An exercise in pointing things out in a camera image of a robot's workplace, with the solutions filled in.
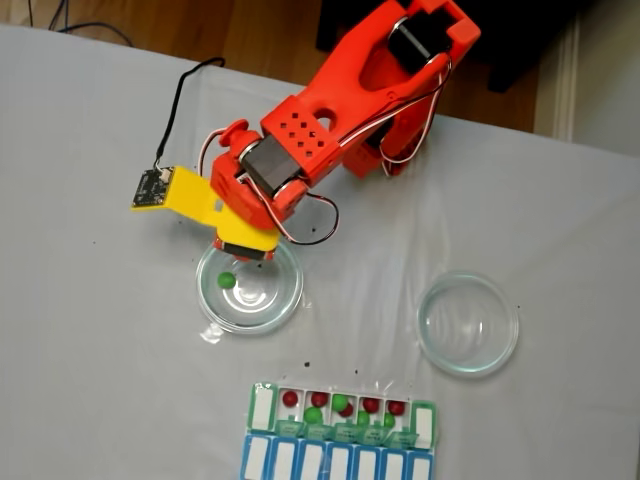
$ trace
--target empty glass bowl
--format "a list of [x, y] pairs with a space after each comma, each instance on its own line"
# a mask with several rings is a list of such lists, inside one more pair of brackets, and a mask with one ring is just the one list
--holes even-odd
[[518, 340], [518, 315], [492, 280], [472, 272], [436, 279], [418, 309], [418, 337], [427, 358], [457, 376], [498, 370]]

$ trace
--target white baseboard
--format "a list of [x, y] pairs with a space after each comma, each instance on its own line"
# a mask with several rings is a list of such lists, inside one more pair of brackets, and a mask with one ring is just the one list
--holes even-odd
[[538, 135], [573, 140], [579, 43], [576, 17], [542, 57], [533, 126]]

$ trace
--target circuit board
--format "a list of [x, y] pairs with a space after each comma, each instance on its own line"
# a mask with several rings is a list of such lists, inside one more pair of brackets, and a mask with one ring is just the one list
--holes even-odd
[[133, 197], [131, 208], [163, 205], [173, 177], [173, 167], [145, 170]]

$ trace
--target black cable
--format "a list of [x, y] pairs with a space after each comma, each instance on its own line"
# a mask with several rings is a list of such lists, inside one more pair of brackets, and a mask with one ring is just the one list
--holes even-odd
[[173, 128], [173, 122], [176, 119], [176, 112], [178, 111], [178, 102], [180, 101], [180, 93], [182, 92], [182, 85], [184, 84], [184, 80], [189, 76], [200, 70], [202, 67], [211, 65], [214, 62], [220, 62], [219, 67], [224, 67], [225, 59], [222, 57], [213, 57], [205, 60], [204, 62], [200, 62], [198, 65], [193, 67], [191, 70], [184, 72], [180, 76], [180, 80], [178, 80], [178, 87], [176, 88], [176, 93], [173, 97], [173, 104], [171, 105], [171, 114], [169, 115], [169, 121], [167, 122], [167, 128], [164, 130], [164, 135], [162, 135], [162, 140], [160, 140], [160, 145], [158, 145], [158, 150], [156, 150], [156, 160], [153, 163], [153, 168], [157, 169], [158, 164], [160, 163], [160, 158], [164, 154], [164, 147], [167, 144], [167, 140], [169, 140], [169, 135], [171, 135], [171, 129]]
[[33, 8], [31, 8], [31, 0], [29, 0], [28, 3], [29, 3], [29, 25], [33, 27]]
[[67, 0], [67, 3], [64, 6], [64, 28], [69, 28], [69, 2], [71, 0]]
[[53, 30], [54, 27], [56, 26], [56, 23], [58, 23], [58, 17], [60, 16], [60, 12], [62, 12], [62, 7], [64, 7], [65, 1], [66, 0], [60, 0], [60, 3], [56, 8], [56, 12], [53, 14], [53, 17], [51, 18], [51, 22], [49, 23], [49, 30]]
[[74, 30], [78, 30], [80, 28], [86, 28], [86, 27], [108, 28], [113, 33], [119, 35], [120, 38], [122, 38], [127, 43], [127, 45], [129, 45], [130, 47], [133, 47], [133, 42], [129, 39], [129, 37], [127, 37], [124, 33], [122, 33], [120, 30], [118, 30], [113, 25], [109, 25], [108, 23], [104, 23], [104, 22], [77, 23], [75, 25], [69, 25], [68, 27], [61, 28], [60, 30], [58, 30], [58, 32], [60, 32], [60, 33], [73, 32]]

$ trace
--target candy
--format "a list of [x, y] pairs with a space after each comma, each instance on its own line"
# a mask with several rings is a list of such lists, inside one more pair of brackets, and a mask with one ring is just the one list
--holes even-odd
[[346, 396], [340, 393], [336, 393], [333, 396], [333, 401], [331, 402], [331, 409], [334, 412], [341, 412], [342, 410], [347, 408], [347, 405], [349, 405], [349, 400], [347, 400]]
[[365, 398], [362, 401], [362, 406], [367, 413], [377, 413], [380, 409], [380, 400], [377, 398]]
[[329, 402], [329, 395], [324, 392], [313, 392], [311, 394], [311, 405], [314, 407], [324, 407]]
[[235, 287], [236, 276], [231, 272], [222, 272], [218, 275], [218, 286], [224, 289]]
[[298, 404], [298, 394], [292, 390], [285, 392], [282, 396], [282, 403], [287, 407], [295, 407]]
[[347, 406], [344, 408], [344, 410], [338, 412], [338, 415], [344, 418], [350, 417], [351, 415], [353, 415], [353, 405], [347, 403]]
[[322, 423], [322, 410], [309, 407], [304, 411], [304, 421], [311, 424]]
[[391, 415], [395, 415], [396, 417], [404, 414], [404, 402], [394, 402], [391, 401], [387, 404], [387, 410]]
[[364, 410], [358, 412], [358, 425], [369, 425], [369, 414]]
[[387, 428], [393, 428], [394, 425], [396, 424], [396, 419], [393, 415], [391, 415], [390, 413], [385, 413], [384, 414], [384, 426]]

